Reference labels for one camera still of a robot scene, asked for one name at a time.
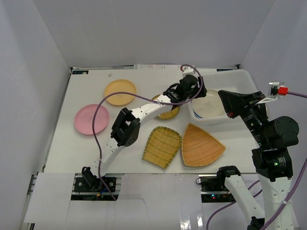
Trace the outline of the pink plastic plate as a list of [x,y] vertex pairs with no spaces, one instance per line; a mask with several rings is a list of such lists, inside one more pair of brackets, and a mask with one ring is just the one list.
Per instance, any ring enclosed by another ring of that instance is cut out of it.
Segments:
[[[79,133],[84,135],[93,134],[93,117],[97,107],[97,104],[89,104],[77,112],[74,118],[74,127]],[[108,110],[105,107],[100,106],[94,122],[94,130],[96,134],[106,128],[109,123],[109,118],[110,116]]]

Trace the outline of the cream bear plate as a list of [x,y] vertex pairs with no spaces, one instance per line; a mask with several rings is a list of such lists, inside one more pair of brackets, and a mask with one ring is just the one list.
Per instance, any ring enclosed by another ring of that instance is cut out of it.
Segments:
[[225,115],[222,101],[216,90],[207,90],[206,96],[193,99],[191,106],[197,118],[208,119]]

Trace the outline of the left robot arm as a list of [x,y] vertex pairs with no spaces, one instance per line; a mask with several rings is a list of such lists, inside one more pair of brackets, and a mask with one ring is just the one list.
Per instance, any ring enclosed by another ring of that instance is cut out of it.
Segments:
[[157,99],[146,99],[147,104],[135,109],[121,109],[112,125],[110,139],[105,148],[101,147],[97,135],[94,135],[99,158],[95,166],[83,167],[85,186],[93,192],[100,189],[109,191],[103,176],[117,155],[136,142],[141,126],[162,113],[170,112],[193,99],[205,97],[206,93],[203,76],[187,74],[178,83],[168,87]]

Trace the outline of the round bamboo tray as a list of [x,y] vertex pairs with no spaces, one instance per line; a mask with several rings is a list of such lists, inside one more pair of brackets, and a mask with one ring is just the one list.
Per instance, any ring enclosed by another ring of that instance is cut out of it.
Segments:
[[180,107],[176,107],[175,109],[169,112],[165,112],[165,113],[158,115],[157,118],[162,119],[162,120],[169,120],[169,119],[176,117],[179,114],[179,111],[180,111]]

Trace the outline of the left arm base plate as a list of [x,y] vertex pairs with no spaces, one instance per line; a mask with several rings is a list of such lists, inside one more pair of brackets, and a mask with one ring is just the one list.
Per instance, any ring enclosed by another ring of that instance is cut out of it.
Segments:
[[[115,192],[116,190],[116,177],[103,177],[102,178],[105,184],[108,186],[111,192]],[[101,191],[108,191],[105,185],[96,178],[94,182],[88,183],[86,179],[82,176],[76,177],[74,182],[73,191],[77,193],[81,192],[101,192]]]

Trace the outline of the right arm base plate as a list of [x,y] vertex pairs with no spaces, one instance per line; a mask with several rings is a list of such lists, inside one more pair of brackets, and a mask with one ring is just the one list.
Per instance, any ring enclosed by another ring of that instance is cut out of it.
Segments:
[[229,192],[217,177],[199,177],[195,183],[201,186],[202,192]]

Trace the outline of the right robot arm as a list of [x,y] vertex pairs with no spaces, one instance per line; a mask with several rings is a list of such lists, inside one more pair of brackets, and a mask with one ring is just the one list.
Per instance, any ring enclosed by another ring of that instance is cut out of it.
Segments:
[[288,147],[298,144],[298,123],[281,116],[268,120],[266,99],[262,92],[241,94],[219,90],[227,116],[241,117],[258,148],[252,150],[252,161],[262,188],[264,207],[260,207],[246,188],[236,166],[224,166],[217,171],[217,187],[230,191],[247,221],[248,230],[292,230],[289,203],[293,165]]

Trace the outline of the rectangular bamboo scoop tray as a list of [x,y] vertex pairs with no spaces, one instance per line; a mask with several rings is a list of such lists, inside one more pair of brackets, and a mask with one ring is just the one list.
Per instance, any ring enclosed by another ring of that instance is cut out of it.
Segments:
[[157,126],[147,139],[142,160],[165,170],[178,153],[181,143],[182,137],[178,132],[169,127]]

